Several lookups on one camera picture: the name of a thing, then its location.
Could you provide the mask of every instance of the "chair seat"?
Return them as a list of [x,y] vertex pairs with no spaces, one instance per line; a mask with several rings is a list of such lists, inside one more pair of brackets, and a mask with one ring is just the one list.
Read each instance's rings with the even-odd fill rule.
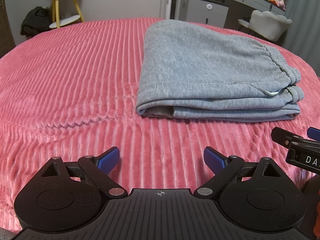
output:
[[238,19],[238,23],[242,25],[243,27],[249,28],[249,22],[243,20],[243,19]]

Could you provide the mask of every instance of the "folded gray sweatpants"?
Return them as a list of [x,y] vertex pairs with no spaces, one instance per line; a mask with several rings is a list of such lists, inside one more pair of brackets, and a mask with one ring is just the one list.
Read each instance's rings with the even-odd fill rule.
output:
[[174,20],[145,34],[136,110],[240,122],[293,119],[301,75],[272,46]]

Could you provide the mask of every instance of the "table lower shelf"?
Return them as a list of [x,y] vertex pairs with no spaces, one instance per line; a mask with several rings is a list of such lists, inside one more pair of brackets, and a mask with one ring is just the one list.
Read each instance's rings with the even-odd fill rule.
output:
[[[71,16],[71,17],[68,17],[68,18],[65,18],[65,19],[61,19],[61,20],[60,20],[60,27],[65,26],[65,25],[68,25],[68,24],[70,24],[70,23],[73,23],[73,22],[75,22],[75,21],[77,21],[77,20],[79,20],[79,19],[80,19],[80,15],[73,15],[73,16]],[[57,28],[57,22],[52,23],[52,24],[49,26],[49,28],[50,28],[50,29],[55,29],[55,28]]]

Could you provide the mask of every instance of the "screw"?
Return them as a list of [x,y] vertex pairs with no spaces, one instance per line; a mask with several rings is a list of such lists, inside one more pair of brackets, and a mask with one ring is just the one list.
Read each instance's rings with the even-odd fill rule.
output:
[[208,196],[213,193],[212,189],[207,187],[201,187],[200,189],[197,190],[197,192],[202,196]]
[[123,193],[124,193],[124,190],[119,187],[115,187],[115,188],[112,188],[111,190],[109,190],[109,194],[113,195],[113,196],[120,196]]

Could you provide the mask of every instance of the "striped pink bedspread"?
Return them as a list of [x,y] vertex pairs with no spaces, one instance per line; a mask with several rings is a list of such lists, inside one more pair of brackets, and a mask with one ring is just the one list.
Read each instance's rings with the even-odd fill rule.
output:
[[[311,174],[285,163],[275,126],[306,136],[320,127],[320,81],[301,58],[279,48],[302,74],[305,99],[293,121],[234,123],[142,118],[135,112],[143,37],[159,19],[87,22],[42,33],[0,60],[0,227],[17,231],[13,201],[52,156],[76,161],[118,146],[110,174],[130,191],[191,188],[212,173],[203,150],[257,162],[272,157],[302,187]],[[206,26],[225,34],[237,31]]]

